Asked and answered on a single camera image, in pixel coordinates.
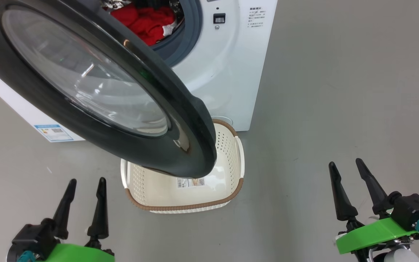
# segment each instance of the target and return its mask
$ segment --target floor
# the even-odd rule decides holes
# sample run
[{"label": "floor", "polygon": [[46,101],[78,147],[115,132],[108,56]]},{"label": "floor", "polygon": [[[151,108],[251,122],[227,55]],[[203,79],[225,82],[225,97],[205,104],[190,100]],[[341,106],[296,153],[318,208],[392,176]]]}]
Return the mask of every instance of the floor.
[{"label": "floor", "polygon": [[[77,178],[68,242],[85,244],[98,179],[108,181],[119,262],[354,261],[339,255],[327,164],[361,222],[371,199],[354,160],[389,193],[419,193],[419,2],[279,0],[251,130],[246,180],[221,209],[159,215],[134,207],[119,159],[88,142],[50,144],[0,99],[0,261],[26,223],[50,217]],[[419,241],[412,248],[419,256]]]}]

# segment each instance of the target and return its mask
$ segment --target washing machine door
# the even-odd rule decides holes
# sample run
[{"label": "washing machine door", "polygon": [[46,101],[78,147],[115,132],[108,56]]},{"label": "washing machine door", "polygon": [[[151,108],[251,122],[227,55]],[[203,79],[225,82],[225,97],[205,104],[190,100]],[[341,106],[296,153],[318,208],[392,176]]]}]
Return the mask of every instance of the washing machine door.
[{"label": "washing machine door", "polygon": [[176,177],[205,176],[216,161],[205,105],[92,3],[100,8],[97,0],[0,0],[0,78],[120,158]]}]

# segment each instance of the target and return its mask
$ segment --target warning label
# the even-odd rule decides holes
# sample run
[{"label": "warning label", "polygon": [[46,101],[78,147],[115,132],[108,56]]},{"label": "warning label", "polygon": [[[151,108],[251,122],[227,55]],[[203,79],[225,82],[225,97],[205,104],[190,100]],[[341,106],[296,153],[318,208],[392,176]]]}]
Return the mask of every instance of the warning label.
[{"label": "warning label", "polygon": [[266,18],[266,11],[262,7],[250,7],[248,14],[248,28],[260,28]]}]

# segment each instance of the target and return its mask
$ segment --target basket label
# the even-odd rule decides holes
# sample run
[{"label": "basket label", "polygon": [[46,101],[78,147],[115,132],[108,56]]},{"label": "basket label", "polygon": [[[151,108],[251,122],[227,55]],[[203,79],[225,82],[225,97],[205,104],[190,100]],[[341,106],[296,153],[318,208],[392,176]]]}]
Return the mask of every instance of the basket label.
[{"label": "basket label", "polygon": [[177,188],[186,188],[186,187],[204,186],[204,185],[205,185],[205,178],[199,178],[199,179],[177,178]]}]

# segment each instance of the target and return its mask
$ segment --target green plastic part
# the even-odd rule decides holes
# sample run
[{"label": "green plastic part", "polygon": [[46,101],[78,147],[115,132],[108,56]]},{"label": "green plastic part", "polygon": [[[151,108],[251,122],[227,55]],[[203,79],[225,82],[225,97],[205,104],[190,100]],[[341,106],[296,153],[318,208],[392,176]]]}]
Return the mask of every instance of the green plastic part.
[{"label": "green plastic part", "polygon": [[114,256],[91,247],[57,244],[46,262],[114,262]]},{"label": "green plastic part", "polygon": [[346,254],[352,251],[374,246],[404,235],[416,234],[417,231],[405,231],[391,218],[380,219],[373,224],[354,229],[336,240],[339,253]]}]

